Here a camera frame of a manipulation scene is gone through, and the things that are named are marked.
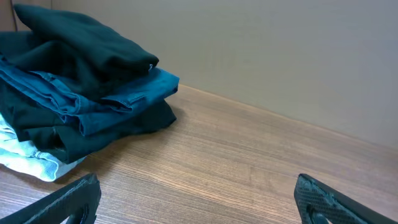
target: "folded garment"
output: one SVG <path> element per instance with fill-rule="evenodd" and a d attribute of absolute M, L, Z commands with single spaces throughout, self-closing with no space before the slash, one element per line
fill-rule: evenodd
<path fill-rule="evenodd" d="M 0 114 L 0 164 L 44 181 L 55 181 L 77 164 L 65 164 L 47 152 L 40 152 L 32 141 L 19 142 L 13 128 Z"/>
<path fill-rule="evenodd" d="M 0 53 L 25 71 L 44 71 L 72 92 L 97 101 L 148 74 L 159 59 L 95 19 L 75 12 L 16 4 L 32 32 L 0 32 Z"/>
<path fill-rule="evenodd" d="M 0 113 L 14 128 L 19 141 L 31 140 L 39 151 L 48 152 L 67 164 L 127 135 L 166 128 L 176 119 L 170 106 L 162 100 L 125 122 L 82 136 L 78 128 L 65 124 L 53 111 L 43 108 L 2 79 Z"/>
<path fill-rule="evenodd" d="M 179 81 L 169 72 L 153 68 L 147 76 L 119 87 L 98 103 L 72 92 L 60 81 L 61 77 L 47 72 L 23 72 L 1 55 L 0 78 L 56 112 L 64 123 L 76 123 L 84 136 L 137 116 L 174 94 Z"/>

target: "dark green cloth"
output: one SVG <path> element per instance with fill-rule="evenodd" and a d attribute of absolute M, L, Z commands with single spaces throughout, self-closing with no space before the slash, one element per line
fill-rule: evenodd
<path fill-rule="evenodd" d="M 170 106 L 162 100 L 133 119 L 83 137 L 78 127 L 67 126 L 54 112 L 40 107 L 2 79 L 0 113 L 14 128 L 19 141 L 32 140 L 40 151 L 49 152 L 67 164 L 119 138 L 166 128 L 176 119 Z"/>
<path fill-rule="evenodd" d="M 148 74 L 159 59 L 84 14 L 16 4 L 32 32 L 0 32 L 0 53 L 21 70 L 64 77 L 71 91 L 98 101 Z"/>

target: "brown wooden surface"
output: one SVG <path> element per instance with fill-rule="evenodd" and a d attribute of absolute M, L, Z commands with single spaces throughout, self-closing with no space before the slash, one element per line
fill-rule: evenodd
<path fill-rule="evenodd" d="M 181 86 L 178 121 L 116 141 L 56 183 L 0 167 L 0 217 L 89 173 L 97 223 L 300 223 L 307 173 L 398 220 L 398 151 Z"/>

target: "gray wall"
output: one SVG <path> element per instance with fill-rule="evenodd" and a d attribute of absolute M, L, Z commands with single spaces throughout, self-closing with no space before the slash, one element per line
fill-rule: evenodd
<path fill-rule="evenodd" d="M 398 148 L 396 0 L 53 0 L 188 86 Z"/>

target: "blue garment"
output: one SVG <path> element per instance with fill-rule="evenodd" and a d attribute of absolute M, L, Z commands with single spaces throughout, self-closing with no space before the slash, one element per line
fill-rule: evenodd
<path fill-rule="evenodd" d="M 0 164 L 51 182 L 73 169 L 84 158 L 64 164 L 51 154 L 37 150 L 32 141 L 19 142 L 13 128 L 0 114 Z"/>
<path fill-rule="evenodd" d="M 94 102 L 73 93 L 62 82 L 63 77 L 47 72 L 23 72 L 10 65 L 4 57 L 0 59 L 0 78 L 56 112 L 64 123 L 78 123 L 84 136 L 138 115 L 174 94 L 179 82 L 175 75 L 153 68 L 147 76 L 129 82 Z"/>

